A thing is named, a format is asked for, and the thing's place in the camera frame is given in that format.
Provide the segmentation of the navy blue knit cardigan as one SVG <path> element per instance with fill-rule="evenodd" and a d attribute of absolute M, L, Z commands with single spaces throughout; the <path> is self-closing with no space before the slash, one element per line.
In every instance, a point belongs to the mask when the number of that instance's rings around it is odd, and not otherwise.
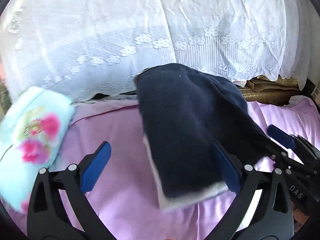
<path fill-rule="evenodd" d="M 222 180 L 212 144 L 218 141 L 243 164 L 266 154 L 265 134 L 231 81 L 171 63 L 136 76 L 136 93 L 166 197 L 198 192 Z"/>

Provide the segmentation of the white folded garment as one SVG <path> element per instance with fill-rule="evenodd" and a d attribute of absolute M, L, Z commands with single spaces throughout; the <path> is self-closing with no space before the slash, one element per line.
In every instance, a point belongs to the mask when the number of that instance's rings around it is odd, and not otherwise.
<path fill-rule="evenodd" d="M 162 190 L 162 183 L 157 168 L 151 157 L 150 145 L 146 134 L 143 135 L 143 143 L 146 146 L 152 174 L 155 180 L 160 210 L 169 212 L 178 208 L 185 208 L 194 204 L 198 204 L 210 198 L 217 197 L 228 191 L 227 184 L 223 181 L 220 181 L 208 187 L 205 187 L 198 192 L 187 192 L 182 194 L 182 196 L 174 198 L 166 197 Z"/>

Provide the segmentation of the purple printed bed sheet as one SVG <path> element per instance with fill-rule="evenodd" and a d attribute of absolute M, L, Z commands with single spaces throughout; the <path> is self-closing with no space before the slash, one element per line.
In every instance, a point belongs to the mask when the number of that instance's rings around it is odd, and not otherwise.
<path fill-rule="evenodd" d="M 319 150 L 319 113 L 309 98 L 285 107 L 247 104 L 265 136 L 274 125 Z M 268 151 L 254 165 L 239 160 L 239 193 L 228 190 L 185 208 L 160 210 L 144 134 L 138 100 L 79 107 L 53 165 L 39 169 L 27 213 L 2 200 L 12 239 L 319 239 L 319 206 L 307 216 L 293 201 L 287 213 L 270 205 L 266 190 L 272 172 L 280 170 Z M 93 190 L 83 194 L 80 162 L 104 141 L 111 157 Z"/>

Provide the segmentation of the brown folded bedding stack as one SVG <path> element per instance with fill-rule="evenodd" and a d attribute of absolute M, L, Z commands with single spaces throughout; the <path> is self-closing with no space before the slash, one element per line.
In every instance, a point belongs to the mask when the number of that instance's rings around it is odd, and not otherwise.
<path fill-rule="evenodd" d="M 265 76 L 255 77 L 248 81 L 233 82 L 242 92 L 247 102 L 257 101 L 267 105 L 285 106 L 293 96 L 303 95 L 296 79 L 270 81 Z"/>

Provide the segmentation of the white lace cover cloth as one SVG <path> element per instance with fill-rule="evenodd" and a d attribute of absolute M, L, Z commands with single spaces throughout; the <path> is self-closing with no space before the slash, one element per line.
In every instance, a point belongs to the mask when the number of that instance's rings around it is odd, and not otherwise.
<path fill-rule="evenodd" d="M 85 101 L 134 89 L 144 69 L 181 63 L 245 82 L 306 83 L 297 0 L 10 0 L 1 57 L 12 100 L 37 86 Z"/>

